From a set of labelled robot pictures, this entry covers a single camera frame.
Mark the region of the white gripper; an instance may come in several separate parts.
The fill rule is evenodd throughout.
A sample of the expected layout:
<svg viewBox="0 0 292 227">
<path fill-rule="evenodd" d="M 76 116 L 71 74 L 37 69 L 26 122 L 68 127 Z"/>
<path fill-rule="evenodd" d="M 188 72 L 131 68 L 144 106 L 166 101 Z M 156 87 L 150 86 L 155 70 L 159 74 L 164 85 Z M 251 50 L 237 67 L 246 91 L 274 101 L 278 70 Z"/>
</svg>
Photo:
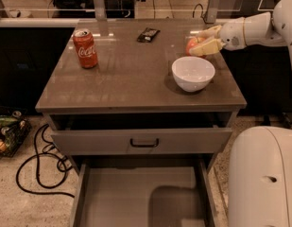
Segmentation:
<svg viewBox="0 0 292 227">
<path fill-rule="evenodd" d="M 219 52 L 223 46 L 233 51 L 250 45 L 272 46 L 274 44 L 271 13 L 230 20 L 223 26 L 212 26 L 197 33 L 205 41 L 190 50 L 192 56 L 205 57 Z"/>
</svg>

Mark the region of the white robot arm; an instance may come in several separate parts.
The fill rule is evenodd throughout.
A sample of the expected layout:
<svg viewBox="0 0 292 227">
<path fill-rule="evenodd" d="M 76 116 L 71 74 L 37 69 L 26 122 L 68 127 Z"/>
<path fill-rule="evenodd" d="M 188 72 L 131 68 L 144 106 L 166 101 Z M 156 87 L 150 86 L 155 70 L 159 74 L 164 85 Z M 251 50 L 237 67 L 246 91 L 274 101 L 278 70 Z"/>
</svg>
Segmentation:
<svg viewBox="0 0 292 227">
<path fill-rule="evenodd" d="M 207 56 L 249 45 L 286 46 L 292 71 L 292 0 L 272 12 L 241 17 L 197 33 L 188 47 Z M 232 145 L 229 167 L 229 227 L 292 227 L 292 130 L 253 127 Z"/>
</svg>

